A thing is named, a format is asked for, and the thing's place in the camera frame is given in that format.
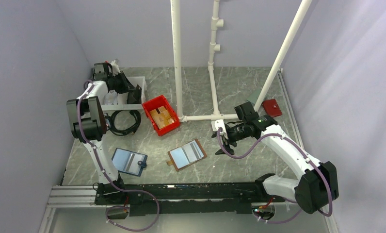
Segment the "brown leather card holder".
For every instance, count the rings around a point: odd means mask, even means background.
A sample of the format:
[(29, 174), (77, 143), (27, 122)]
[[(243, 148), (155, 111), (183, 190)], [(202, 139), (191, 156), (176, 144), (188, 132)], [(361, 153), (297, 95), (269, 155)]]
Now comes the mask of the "brown leather card holder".
[(173, 166), (177, 172), (207, 158), (207, 154), (198, 139), (168, 151), (168, 156), (167, 165)]

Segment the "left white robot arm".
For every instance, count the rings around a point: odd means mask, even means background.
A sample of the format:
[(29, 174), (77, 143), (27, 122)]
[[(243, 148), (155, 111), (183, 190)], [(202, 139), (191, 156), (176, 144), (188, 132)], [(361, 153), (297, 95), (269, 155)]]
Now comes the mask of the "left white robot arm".
[(102, 104), (111, 91), (125, 94), (136, 89), (120, 70), (119, 62), (115, 59), (112, 62), (96, 63), (91, 79), (84, 84), (84, 92), (66, 103), (71, 133), (85, 145), (96, 166), (98, 174), (96, 196), (109, 198), (115, 204), (120, 204), (126, 199), (127, 191), (122, 187), (123, 180), (113, 165), (103, 136), (108, 130), (122, 136), (135, 133), (141, 124), (141, 114), (137, 110), (131, 110), (130, 114), (134, 117), (135, 123), (125, 130), (118, 130), (114, 128), (114, 117), (119, 111), (107, 116), (103, 113)]

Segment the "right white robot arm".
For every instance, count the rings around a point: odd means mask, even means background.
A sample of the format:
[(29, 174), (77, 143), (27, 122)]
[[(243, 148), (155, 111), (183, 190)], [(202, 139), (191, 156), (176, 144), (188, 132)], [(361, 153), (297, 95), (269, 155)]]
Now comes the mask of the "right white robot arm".
[(302, 211), (319, 212), (326, 217), (333, 213), (333, 202), (339, 197), (337, 169), (333, 163), (321, 162), (292, 140), (269, 115), (260, 116), (250, 102), (235, 107), (238, 121), (225, 123), (212, 121), (212, 137), (220, 149), (233, 159), (250, 155), (259, 143), (273, 150), (295, 174), (295, 179), (283, 178), (273, 173), (256, 180), (255, 196), (267, 201), (279, 196), (296, 202)]

